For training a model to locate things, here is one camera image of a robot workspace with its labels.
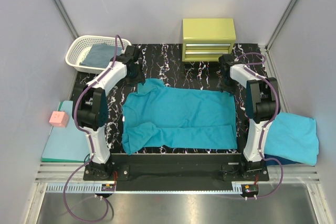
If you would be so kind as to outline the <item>teal t shirt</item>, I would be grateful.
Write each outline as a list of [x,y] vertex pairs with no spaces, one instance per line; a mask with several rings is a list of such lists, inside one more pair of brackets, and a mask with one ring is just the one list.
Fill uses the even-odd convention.
[[131,155],[144,147],[236,149],[236,110],[228,92],[180,89],[147,79],[122,107],[122,146]]

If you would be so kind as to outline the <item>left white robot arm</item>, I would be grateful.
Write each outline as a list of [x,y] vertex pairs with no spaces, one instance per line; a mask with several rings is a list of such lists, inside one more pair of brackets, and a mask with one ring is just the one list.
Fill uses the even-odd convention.
[[145,84],[142,65],[138,63],[140,55],[139,48],[128,45],[92,81],[74,86],[72,118],[76,128],[84,132],[90,151],[84,180],[107,180],[117,174],[105,137],[109,115],[107,95],[122,79],[128,85]]

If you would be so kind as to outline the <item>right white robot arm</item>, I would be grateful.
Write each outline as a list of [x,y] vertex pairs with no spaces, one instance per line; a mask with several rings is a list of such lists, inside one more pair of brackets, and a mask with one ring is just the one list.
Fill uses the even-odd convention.
[[246,90],[245,112],[249,119],[247,141],[238,165],[239,176],[250,180],[264,172],[265,145],[271,124],[280,112],[278,81],[250,69],[250,65],[224,54],[218,59],[224,90],[233,94],[238,85]]

